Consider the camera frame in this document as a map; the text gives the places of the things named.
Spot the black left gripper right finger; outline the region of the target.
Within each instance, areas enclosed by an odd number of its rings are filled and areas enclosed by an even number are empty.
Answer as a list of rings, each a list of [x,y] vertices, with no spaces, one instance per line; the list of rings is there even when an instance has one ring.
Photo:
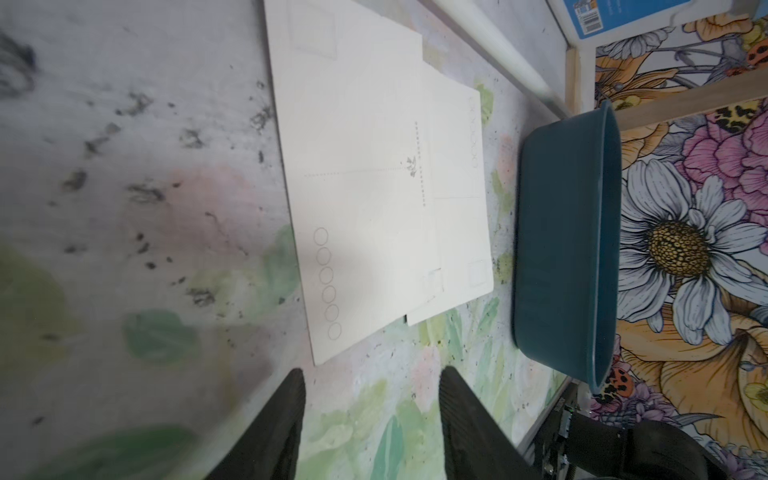
[[[458,370],[445,367],[439,408],[448,479],[538,479]]]

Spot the white postcard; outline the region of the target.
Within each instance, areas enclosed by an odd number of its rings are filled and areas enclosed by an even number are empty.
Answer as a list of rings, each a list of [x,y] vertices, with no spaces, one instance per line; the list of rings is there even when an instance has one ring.
[[[480,94],[429,64],[422,79],[439,266],[438,292],[406,316],[410,326],[494,288]]]
[[[421,36],[353,1],[268,1],[313,360],[439,292]]]

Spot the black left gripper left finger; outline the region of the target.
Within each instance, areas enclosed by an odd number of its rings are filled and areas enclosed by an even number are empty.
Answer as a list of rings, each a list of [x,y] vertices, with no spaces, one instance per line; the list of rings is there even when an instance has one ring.
[[[296,477],[306,386],[292,369],[209,479],[293,479]]]

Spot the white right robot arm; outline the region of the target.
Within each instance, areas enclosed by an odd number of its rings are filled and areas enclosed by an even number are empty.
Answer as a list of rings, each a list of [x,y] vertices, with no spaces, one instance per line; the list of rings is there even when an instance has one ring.
[[[543,479],[730,479],[726,465],[691,436],[658,421],[605,425],[579,409],[581,383],[565,383],[540,417],[524,458]]]

